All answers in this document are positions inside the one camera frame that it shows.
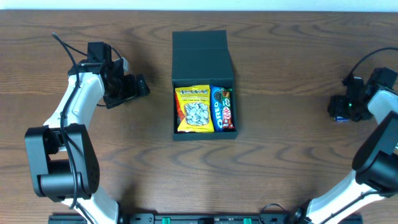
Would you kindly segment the small blue barcode packet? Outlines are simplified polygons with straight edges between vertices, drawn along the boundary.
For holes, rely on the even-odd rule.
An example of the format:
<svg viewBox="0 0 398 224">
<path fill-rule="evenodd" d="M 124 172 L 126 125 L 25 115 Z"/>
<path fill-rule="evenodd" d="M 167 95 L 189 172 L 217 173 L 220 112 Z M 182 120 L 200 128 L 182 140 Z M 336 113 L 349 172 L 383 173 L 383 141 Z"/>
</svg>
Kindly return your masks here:
<svg viewBox="0 0 398 224">
<path fill-rule="evenodd" d="M 342 116 L 335 116 L 335 117 L 334 117 L 334 120 L 335 120 L 335 122 L 337 122 L 337 123 L 345 123 L 345 122 L 348 122 L 348 121 L 349 121 L 348 118 L 344 118 L 344 117 L 342 117 Z"/>
</svg>

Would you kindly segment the green red KitKat bar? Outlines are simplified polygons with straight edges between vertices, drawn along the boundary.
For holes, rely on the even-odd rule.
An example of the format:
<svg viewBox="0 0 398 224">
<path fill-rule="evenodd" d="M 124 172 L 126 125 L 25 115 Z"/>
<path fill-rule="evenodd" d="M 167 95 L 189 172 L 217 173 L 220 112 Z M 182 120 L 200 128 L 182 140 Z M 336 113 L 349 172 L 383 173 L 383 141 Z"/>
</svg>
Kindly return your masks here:
<svg viewBox="0 0 398 224">
<path fill-rule="evenodd" d="M 234 129 L 232 111 L 231 111 L 231 90 L 221 89 L 222 93 L 222 127 L 223 129 Z"/>
</svg>

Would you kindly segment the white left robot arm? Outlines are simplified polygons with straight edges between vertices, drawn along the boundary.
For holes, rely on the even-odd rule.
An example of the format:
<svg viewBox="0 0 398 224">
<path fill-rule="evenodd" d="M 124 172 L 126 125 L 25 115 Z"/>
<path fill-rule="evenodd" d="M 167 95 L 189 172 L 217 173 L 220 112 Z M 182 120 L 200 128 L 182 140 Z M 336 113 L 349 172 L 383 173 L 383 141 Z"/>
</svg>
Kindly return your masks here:
<svg viewBox="0 0 398 224">
<path fill-rule="evenodd" d="M 82 63 L 68 72 L 68 87 L 57 109 L 25 134 L 32 185 L 47 197 L 76 210 L 88 223 L 121 223 L 117 201 L 100 187 L 100 167 L 88 134 L 100 99 L 107 109 L 149 94 L 143 75 L 126 73 L 117 60 Z"/>
</svg>

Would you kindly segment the black rectangular box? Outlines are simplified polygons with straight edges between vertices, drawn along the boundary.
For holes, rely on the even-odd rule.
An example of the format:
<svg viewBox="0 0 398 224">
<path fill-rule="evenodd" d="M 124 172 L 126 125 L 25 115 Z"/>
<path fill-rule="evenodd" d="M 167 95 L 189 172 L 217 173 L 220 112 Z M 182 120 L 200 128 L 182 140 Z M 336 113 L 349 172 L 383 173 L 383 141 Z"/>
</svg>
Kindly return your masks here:
<svg viewBox="0 0 398 224">
<path fill-rule="evenodd" d="M 177 103 L 173 101 L 174 141 L 236 139 L 238 118 L 234 65 L 225 30 L 176 31 L 172 33 L 172 88 L 213 85 L 231 89 L 231 115 L 234 129 L 221 133 L 180 133 Z"/>
</svg>

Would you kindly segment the blue Oreo packet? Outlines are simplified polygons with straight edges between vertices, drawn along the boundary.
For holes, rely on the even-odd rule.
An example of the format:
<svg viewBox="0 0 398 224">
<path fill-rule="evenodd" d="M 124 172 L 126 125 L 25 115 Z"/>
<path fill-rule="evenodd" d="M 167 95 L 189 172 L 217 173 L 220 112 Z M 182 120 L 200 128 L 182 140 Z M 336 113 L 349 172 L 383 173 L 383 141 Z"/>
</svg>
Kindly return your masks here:
<svg viewBox="0 0 398 224">
<path fill-rule="evenodd" d="M 211 115 L 213 119 L 213 126 L 215 132 L 220 133 L 223 132 L 223 113 L 222 113 L 222 87 L 218 86 L 210 86 L 211 90 Z"/>
</svg>

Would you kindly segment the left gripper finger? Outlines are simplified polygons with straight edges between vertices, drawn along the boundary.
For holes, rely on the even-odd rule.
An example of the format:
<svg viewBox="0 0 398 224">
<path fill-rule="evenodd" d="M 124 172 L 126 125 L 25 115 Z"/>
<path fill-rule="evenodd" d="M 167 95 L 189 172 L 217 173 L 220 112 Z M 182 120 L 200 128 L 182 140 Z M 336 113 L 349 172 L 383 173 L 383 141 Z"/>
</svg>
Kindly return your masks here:
<svg viewBox="0 0 398 224">
<path fill-rule="evenodd" d="M 137 91 L 139 96 L 147 96 L 150 94 L 150 89 L 147 86 L 145 78 L 143 74 L 138 74 L 137 77 Z"/>
<path fill-rule="evenodd" d="M 139 96 L 137 78 L 133 74 L 124 76 L 124 100 L 131 100 Z"/>
</svg>

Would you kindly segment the red snack packet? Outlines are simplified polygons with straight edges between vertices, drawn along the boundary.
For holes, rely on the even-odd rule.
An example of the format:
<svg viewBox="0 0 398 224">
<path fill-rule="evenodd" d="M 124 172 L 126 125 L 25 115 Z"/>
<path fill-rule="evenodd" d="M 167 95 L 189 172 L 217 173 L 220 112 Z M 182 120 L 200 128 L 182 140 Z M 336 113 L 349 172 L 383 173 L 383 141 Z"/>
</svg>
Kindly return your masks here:
<svg viewBox="0 0 398 224">
<path fill-rule="evenodd" d="M 185 115 L 181 109 L 180 102 L 176 93 L 174 93 L 175 103 L 176 103 L 176 111 L 177 111 L 177 125 L 179 126 L 181 121 L 184 120 Z"/>
</svg>

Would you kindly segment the yellow sunflower seed packet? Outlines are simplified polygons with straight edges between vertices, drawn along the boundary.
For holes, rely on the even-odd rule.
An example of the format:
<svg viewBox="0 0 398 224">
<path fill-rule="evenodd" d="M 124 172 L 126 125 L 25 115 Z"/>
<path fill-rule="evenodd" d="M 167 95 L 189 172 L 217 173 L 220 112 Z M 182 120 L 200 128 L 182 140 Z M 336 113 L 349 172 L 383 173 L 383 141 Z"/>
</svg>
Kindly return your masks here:
<svg viewBox="0 0 398 224">
<path fill-rule="evenodd" d="M 180 133 L 213 133 L 210 114 L 210 86 L 193 85 L 175 89 L 185 115 L 177 128 Z"/>
</svg>

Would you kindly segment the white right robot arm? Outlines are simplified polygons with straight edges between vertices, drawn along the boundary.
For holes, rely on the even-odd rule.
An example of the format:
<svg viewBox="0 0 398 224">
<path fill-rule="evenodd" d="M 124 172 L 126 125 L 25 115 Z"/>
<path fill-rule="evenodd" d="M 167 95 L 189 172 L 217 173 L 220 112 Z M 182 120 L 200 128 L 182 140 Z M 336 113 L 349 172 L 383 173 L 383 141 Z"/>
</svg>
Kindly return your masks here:
<svg viewBox="0 0 398 224">
<path fill-rule="evenodd" d="M 352 170 L 297 210 L 294 223 L 339 223 L 360 208 L 397 194 L 397 93 L 378 86 L 367 107 L 377 128 L 355 154 Z"/>
</svg>

